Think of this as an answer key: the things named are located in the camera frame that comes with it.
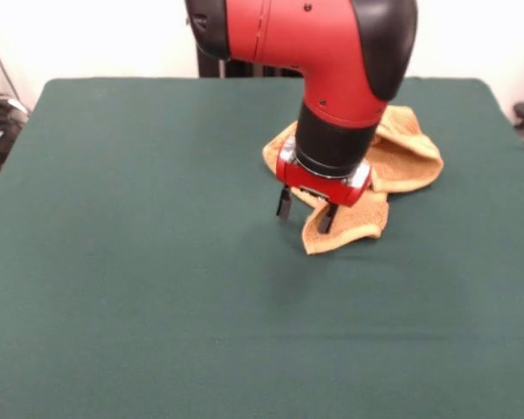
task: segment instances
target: cable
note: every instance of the cable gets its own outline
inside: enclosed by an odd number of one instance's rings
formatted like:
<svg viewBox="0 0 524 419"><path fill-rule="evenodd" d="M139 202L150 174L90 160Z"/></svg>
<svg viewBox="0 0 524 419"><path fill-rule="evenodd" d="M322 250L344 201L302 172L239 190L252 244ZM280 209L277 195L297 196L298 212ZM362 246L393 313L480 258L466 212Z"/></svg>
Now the cable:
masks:
<svg viewBox="0 0 524 419"><path fill-rule="evenodd" d="M8 81L8 84L10 85L11 91L14 93L14 96L16 96L16 99L19 100L19 94L17 93L16 87L11 82L10 75L8 74L8 72L6 72L6 67L4 67L1 58L0 58L0 69L2 70L4 77Z"/></svg>
<svg viewBox="0 0 524 419"><path fill-rule="evenodd" d="M8 102L11 106L15 107L17 110L21 111L27 116L31 116L31 111L29 107L24 105L19 99L13 98L7 95L0 95L0 100Z"/></svg>

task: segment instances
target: white wall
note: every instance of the white wall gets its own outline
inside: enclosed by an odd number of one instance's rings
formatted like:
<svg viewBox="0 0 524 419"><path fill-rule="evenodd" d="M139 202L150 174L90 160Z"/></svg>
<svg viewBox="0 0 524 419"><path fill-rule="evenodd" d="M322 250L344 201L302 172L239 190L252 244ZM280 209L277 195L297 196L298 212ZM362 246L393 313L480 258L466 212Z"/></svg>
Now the white wall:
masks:
<svg viewBox="0 0 524 419"><path fill-rule="evenodd" d="M419 7L409 75L483 79L511 115L524 100L524 0L419 0ZM52 78L197 76L184 0L0 0L4 21L0 53L30 106Z"/></svg>

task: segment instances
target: red robot arm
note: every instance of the red robot arm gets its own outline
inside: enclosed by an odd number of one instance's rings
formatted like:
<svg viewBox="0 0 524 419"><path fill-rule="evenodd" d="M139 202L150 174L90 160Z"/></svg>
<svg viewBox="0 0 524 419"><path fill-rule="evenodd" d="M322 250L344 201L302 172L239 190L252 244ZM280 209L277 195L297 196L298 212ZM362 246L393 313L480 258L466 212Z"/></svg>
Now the red robot arm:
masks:
<svg viewBox="0 0 524 419"><path fill-rule="evenodd" d="M199 47L289 68L305 78L292 159L279 160L285 184L333 205L353 205L376 127L397 95L417 31L416 0L186 0ZM323 226L329 230L331 220Z"/></svg>

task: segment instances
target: green table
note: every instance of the green table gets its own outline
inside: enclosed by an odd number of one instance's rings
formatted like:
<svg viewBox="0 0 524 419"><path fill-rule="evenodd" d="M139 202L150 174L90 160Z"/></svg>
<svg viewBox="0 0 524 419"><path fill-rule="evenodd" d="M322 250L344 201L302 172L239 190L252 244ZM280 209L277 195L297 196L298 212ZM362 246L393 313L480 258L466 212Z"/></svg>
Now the green table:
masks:
<svg viewBox="0 0 524 419"><path fill-rule="evenodd" d="M296 79L46 86L0 178L0 419L524 419L524 145L408 79L445 172L307 257L261 148Z"/></svg>

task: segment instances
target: crumpled cloth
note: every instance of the crumpled cloth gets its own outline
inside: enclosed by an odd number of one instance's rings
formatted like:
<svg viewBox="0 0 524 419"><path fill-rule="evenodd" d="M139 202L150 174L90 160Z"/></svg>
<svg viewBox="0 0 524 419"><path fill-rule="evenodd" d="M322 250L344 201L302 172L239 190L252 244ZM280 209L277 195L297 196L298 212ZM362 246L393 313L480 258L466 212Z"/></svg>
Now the crumpled cloth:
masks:
<svg viewBox="0 0 524 419"><path fill-rule="evenodd" d="M265 164L274 174L279 150L296 127L295 121L262 150ZM338 209L328 234L318 232L328 203L292 189L294 196L314 208L302 231L307 254L334 251L365 237L379 238L388 223L388 195L410 193L431 185L445 166L439 149L423 133L417 116L407 106L388 106L365 161L371 166L369 188L353 207Z"/></svg>

